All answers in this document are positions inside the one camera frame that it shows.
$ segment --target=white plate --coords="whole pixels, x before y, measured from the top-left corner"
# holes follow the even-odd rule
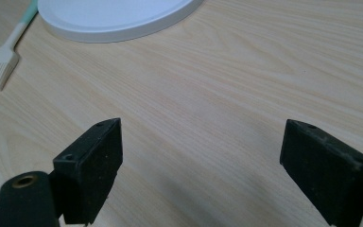
[[[172,26],[203,0],[39,0],[38,11],[56,34],[85,43],[142,37]]]

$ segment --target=brush handle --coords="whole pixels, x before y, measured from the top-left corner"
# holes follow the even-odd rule
[[[26,30],[28,24],[34,18],[35,14],[37,14],[37,6],[38,0],[31,0],[25,14],[23,15],[22,19],[20,19],[20,22],[13,29],[8,39],[5,41],[4,46],[10,49],[14,48],[14,46],[17,44],[20,37],[22,36],[23,32]]]

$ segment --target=wooden table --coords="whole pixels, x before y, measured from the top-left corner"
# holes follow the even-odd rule
[[[0,44],[28,0],[0,0]],[[0,92],[0,186],[121,117],[124,164],[94,226],[328,226],[279,164],[288,118],[363,152],[363,1],[206,0],[113,44],[40,15]]]

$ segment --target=light wood surface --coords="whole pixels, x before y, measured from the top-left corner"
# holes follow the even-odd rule
[[[0,44],[27,4],[0,0]],[[328,226],[279,164],[285,121],[363,152],[360,0],[206,0],[113,44],[67,41],[37,15],[16,52],[0,186],[122,118],[124,164],[93,226]]]

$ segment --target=white lid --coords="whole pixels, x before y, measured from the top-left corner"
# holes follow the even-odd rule
[[[56,34],[85,43],[142,37],[172,26],[203,0],[39,0],[38,11]]]

